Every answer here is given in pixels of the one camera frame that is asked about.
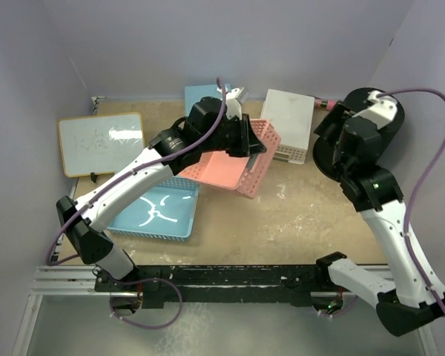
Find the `large black plastic bin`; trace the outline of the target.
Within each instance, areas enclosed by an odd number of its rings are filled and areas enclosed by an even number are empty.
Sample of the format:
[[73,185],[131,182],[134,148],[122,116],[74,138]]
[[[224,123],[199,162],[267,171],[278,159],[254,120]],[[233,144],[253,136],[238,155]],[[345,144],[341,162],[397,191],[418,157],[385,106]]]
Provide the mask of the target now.
[[394,120],[381,129],[377,129],[377,126],[368,119],[354,117],[357,112],[369,107],[367,96],[372,90],[378,89],[358,88],[350,92],[345,99],[338,100],[345,102],[352,112],[345,121],[335,146],[333,156],[335,174],[325,174],[333,180],[338,181],[350,169],[351,164],[354,170],[374,167],[405,120],[405,111],[399,101]]

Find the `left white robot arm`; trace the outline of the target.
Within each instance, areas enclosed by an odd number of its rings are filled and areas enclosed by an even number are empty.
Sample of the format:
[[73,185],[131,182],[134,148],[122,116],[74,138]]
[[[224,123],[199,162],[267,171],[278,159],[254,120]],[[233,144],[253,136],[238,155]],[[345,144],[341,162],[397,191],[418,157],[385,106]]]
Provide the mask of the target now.
[[62,197],[56,204],[60,232],[83,263],[100,267],[120,290],[131,290],[137,284],[137,267],[105,230],[146,191],[198,163],[204,153],[215,151],[236,158],[267,151],[235,99],[202,98],[188,116],[158,133],[107,182],[76,200]]

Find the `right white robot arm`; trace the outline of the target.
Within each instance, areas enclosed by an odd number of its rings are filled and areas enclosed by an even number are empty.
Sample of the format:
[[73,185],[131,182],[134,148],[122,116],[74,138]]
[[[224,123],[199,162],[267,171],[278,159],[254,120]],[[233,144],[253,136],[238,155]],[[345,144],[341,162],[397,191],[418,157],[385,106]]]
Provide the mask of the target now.
[[316,128],[317,167],[339,183],[381,246],[391,280],[385,280],[335,252],[317,260],[315,282],[323,290],[343,287],[371,305],[385,329],[399,337],[445,316],[445,286],[429,267],[394,175],[377,160],[381,129],[367,108],[354,113],[337,102]]

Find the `pink perforated basket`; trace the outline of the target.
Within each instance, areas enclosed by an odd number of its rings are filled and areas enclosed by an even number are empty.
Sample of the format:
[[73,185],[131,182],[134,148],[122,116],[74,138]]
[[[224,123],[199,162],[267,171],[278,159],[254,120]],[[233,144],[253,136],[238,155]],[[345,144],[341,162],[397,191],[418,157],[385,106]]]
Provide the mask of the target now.
[[241,197],[255,198],[280,144],[280,136],[268,120],[253,119],[251,126],[266,147],[265,153],[256,155],[253,164],[248,158],[230,157],[221,151],[210,152],[204,153],[198,163],[183,170],[179,176]]

